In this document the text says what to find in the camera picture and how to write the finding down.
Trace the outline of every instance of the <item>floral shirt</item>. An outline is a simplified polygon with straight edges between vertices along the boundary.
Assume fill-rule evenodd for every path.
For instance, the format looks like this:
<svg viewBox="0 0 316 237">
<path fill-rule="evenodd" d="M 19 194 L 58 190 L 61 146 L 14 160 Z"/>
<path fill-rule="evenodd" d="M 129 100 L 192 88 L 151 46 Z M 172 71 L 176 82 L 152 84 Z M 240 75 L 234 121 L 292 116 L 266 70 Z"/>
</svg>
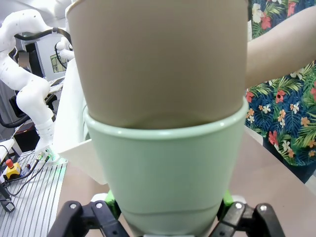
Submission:
<svg viewBox="0 0 316 237">
<path fill-rule="evenodd" d="M 252 0 L 253 39 L 313 5 L 316 0 Z M 316 162 L 315 61 L 290 75 L 249 88 L 246 98 L 246 126 L 268 136 L 290 165 Z"/>
</svg>

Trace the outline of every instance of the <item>red flower print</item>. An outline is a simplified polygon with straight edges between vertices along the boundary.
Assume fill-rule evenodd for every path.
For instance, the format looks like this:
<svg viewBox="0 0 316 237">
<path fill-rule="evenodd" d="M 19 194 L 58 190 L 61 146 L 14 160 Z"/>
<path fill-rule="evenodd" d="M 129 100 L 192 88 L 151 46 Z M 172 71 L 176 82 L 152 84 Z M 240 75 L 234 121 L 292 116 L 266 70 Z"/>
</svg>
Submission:
<svg viewBox="0 0 316 237">
<path fill-rule="evenodd" d="M 291 16 L 294 14 L 294 7 L 296 5 L 296 2 L 292 2 L 291 0 L 288 1 L 288 11 L 287 16 Z"/>
<path fill-rule="evenodd" d="M 279 90 L 276 94 L 276 103 L 283 102 L 283 95 L 285 95 L 285 92 L 283 90 Z"/>
<path fill-rule="evenodd" d="M 266 30 L 267 28 L 271 28 L 271 18 L 267 16 L 267 14 L 264 12 L 264 17 L 261 17 L 261 28 L 262 30 Z"/>
<path fill-rule="evenodd" d="M 255 95 L 254 95 L 252 92 L 247 91 L 246 99 L 247 99 L 248 103 L 251 103 L 252 97 L 254 97 L 254 96 L 255 96 Z"/>
<path fill-rule="evenodd" d="M 316 88 L 311 89 L 311 94 L 314 96 L 314 100 L 316 100 Z"/>
<path fill-rule="evenodd" d="M 271 133 L 271 131 L 269 132 L 269 142 L 274 145 L 276 144 L 278 146 L 278 142 L 277 142 L 277 131 L 273 131 L 273 134 Z"/>
</svg>

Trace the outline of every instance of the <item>table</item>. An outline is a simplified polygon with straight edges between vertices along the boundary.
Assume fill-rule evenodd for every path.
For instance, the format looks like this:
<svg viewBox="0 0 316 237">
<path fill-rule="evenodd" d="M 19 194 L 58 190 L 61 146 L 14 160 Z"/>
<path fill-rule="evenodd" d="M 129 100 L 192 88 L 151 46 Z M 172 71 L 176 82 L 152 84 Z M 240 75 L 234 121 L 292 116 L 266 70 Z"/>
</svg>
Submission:
<svg viewBox="0 0 316 237">
<path fill-rule="evenodd" d="M 49 81 L 49 85 L 50 85 L 49 94 L 54 94 L 63 88 L 64 81 L 61 81 L 59 84 L 54 85 L 54 86 L 51 86 L 51 85 L 54 84 L 54 82 L 56 82 L 57 80 L 64 79 L 64 78 L 65 78 L 65 76 L 62 76 L 60 78 Z"/>
<path fill-rule="evenodd" d="M 107 185 L 99 185 L 69 163 L 58 210 L 68 200 L 77 200 L 85 205 L 94 194 L 108 190 Z M 315 236 L 316 196 L 247 133 L 243 135 L 230 191 L 234 195 L 244 196 L 253 207 L 261 202 L 271 204 L 287 237 Z M 101 234 L 94 230 L 87 236 L 100 237 Z M 235 236 L 244 237 L 245 234 L 237 233 Z"/>
</svg>

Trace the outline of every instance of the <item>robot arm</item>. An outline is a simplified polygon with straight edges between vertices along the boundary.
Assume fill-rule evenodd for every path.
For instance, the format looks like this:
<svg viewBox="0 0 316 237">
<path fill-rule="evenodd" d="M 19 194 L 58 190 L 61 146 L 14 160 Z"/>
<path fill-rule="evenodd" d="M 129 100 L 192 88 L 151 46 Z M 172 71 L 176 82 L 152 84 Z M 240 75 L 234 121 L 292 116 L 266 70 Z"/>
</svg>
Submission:
<svg viewBox="0 0 316 237">
<path fill-rule="evenodd" d="M 23 10 L 10 14 L 0 28 L 0 79 L 11 89 L 19 90 L 18 107 L 34 122 L 40 140 L 36 152 L 52 143 L 53 112 L 45 104 L 49 83 L 19 67 L 9 56 L 15 46 L 14 36 L 21 32 L 40 33 L 52 29 L 36 10 Z"/>
<path fill-rule="evenodd" d="M 39 33 L 50 29 L 52 27 L 45 24 L 36 10 L 28 9 L 11 13 L 5 18 L 0 28 L 0 52 L 13 49 L 11 42 L 15 40 L 14 35 L 18 33 Z"/>
<path fill-rule="evenodd" d="M 61 37 L 61 40 L 56 45 L 56 48 L 59 50 L 60 57 L 66 58 L 68 60 L 75 58 L 74 52 L 69 50 L 70 46 L 71 44 L 66 39 L 66 37 Z"/>
</svg>

